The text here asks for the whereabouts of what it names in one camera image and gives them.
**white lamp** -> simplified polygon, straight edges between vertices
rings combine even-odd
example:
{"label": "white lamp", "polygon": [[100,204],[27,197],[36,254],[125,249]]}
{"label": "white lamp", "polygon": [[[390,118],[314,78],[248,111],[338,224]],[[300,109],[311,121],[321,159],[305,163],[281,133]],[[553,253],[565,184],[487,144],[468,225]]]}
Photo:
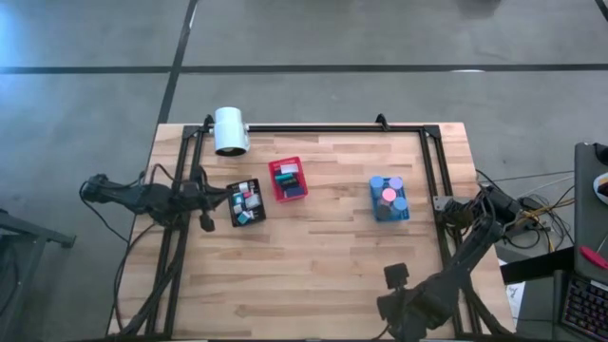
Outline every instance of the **white lamp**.
{"label": "white lamp", "polygon": [[235,157],[249,151],[249,134],[240,109],[222,107],[216,110],[212,132],[216,140],[216,154],[219,156]]}

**pink object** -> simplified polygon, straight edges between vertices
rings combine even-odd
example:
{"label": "pink object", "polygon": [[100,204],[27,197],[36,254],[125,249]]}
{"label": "pink object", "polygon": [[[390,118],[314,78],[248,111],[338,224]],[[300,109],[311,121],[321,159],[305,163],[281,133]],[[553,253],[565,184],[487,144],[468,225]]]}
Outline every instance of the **pink object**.
{"label": "pink object", "polygon": [[397,198],[397,193],[393,189],[386,188],[382,191],[382,200],[385,200],[388,203],[391,203],[396,198]]}
{"label": "pink object", "polygon": [[591,263],[600,267],[601,269],[608,270],[608,261],[605,258],[601,257],[598,252],[593,251],[589,247],[582,246],[580,247],[580,253]]}

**keyboard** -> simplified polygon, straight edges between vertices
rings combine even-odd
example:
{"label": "keyboard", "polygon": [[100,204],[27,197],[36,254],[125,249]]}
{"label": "keyboard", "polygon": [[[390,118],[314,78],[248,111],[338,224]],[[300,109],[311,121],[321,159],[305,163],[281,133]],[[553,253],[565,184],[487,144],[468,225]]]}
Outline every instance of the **keyboard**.
{"label": "keyboard", "polygon": [[572,276],[561,323],[598,341],[608,342],[608,291]]}

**black floor stripe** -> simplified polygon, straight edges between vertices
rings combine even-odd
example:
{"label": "black floor stripe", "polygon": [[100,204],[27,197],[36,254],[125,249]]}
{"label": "black floor stripe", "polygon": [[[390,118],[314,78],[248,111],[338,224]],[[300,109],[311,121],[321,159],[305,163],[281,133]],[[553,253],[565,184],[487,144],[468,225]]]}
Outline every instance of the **black floor stripe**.
{"label": "black floor stripe", "polygon": [[0,66],[0,74],[154,74],[168,73],[171,66]]}
{"label": "black floor stripe", "polygon": [[167,88],[162,97],[161,111],[159,112],[159,118],[157,120],[158,124],[166,124],[169,120],[169,112],[171,111],[175,88],[178,86],[178,78],[180,77],[181,63],[183,63],[183,56],[186,52],[186,46],[188,45],[188,37],[190,37],[190,31],[192,29],[198,2],[199,0],[190,0],[188,3],[186,16],[183,19],[183,26],[181,27],[180,42],[178,43],[178,49],[175,52],[175,58],[173,59],[173,65],[171,66]]}
{"label": "black floor stripe", "polygon": [[182,66],[185,74],[272,74],[356,72],[523,72],[606,71],[608,64],[561,65],[316,65],[316,66]]}
{"label": "black floor stripe", "polygon": [[185,43],[176,52],[173,66],[8,66],[0,67],[5,75],[45,74],[162,74],[169,73],[165,91],[171,105],[179,74],[296,74],[357,72],[534,72],[534,71],[608,71],[608,64],[557,65],[299,65],[299,66],[181,66]]}
{"label": "black floor stripe", "polygon": [[604,2],[604,0],[596,0],[596,4],[598,4],[599,10],[604,16],[604,19],[608,21],[608,8],[606,8],[606,3]]}

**black tray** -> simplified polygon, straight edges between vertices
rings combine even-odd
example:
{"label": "black tray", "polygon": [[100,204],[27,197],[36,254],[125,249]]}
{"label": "black tray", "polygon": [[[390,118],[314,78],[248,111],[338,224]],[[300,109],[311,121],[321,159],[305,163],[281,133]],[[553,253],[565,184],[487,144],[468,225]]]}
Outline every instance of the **black tray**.
{"label": "black tray", "polygon": [[[242,182],[247,182],[249,185],[249,190],[250,191],[253,190],[253,193],[257,194],[259,196],[259,206],[252,209],[252,211],[254,212],[254,219],[250,219],[244,224],[240,224],[240,222],[237,220],[237,215],[235,214],[235,210],[234,210],[234,207],[237,204],[235,203],[235,198],[232,196],[233,194],[237,194],[240,192],[240,190],[238,189],[238,185],[241,184]],[[232,220],[233,227],[244,227],[244,226],[247,226],[250,224],[258,223],[258,222],[266,219],[266,212],[264,211],[264,200],[262,199],[262,193],[260,191],[259,181],[257,179],[243,180],[243,181],[239,181],[236,183],[228,184],[228,185],[226,185],[226,189],[232,191],[232,194],[228,198],[228,202],[230,204],[229,205],[230,219]]]}

